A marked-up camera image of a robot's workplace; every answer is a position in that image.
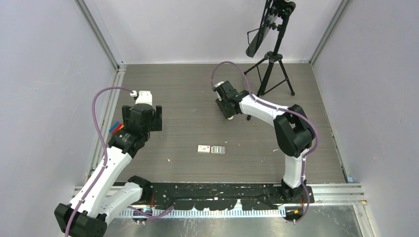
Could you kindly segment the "staple box tray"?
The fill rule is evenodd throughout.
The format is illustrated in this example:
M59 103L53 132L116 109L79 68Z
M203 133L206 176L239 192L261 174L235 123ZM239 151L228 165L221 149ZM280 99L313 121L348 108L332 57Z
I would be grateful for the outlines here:
M212 146L210 152L212 154L224 154L226 148L224 146Z

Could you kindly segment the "white staple box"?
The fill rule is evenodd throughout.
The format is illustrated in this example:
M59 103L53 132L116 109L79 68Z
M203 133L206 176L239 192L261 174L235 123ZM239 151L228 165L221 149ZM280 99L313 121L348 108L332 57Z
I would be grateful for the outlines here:
M198 153L211 153L211 146L209 145L198 145L197 147Z

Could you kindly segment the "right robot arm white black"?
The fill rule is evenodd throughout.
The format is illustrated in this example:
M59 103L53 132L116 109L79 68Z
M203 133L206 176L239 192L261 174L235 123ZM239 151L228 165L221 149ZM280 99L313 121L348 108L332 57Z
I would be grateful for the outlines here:
M279 149L285 154L282 196L287 202L296 202L306 188L306 156L316 137L302 107L297 104L280 106L246 90L238 92L229 81L219 82L212 89L226 119L244 114L273 126Z

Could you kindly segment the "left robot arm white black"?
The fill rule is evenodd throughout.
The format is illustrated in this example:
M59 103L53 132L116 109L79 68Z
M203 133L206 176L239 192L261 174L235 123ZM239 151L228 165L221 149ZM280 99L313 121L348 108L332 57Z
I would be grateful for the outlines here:
M59 228L67 237L102 237L113 219L131 204L147 204L151 200L151 182L136 175L111 196L108 192L149 140L150 133L162 130L162 107L144 103L123 106L122 115L123 126L113 132L105 145L98 168L68 204L60 203L54 211Z

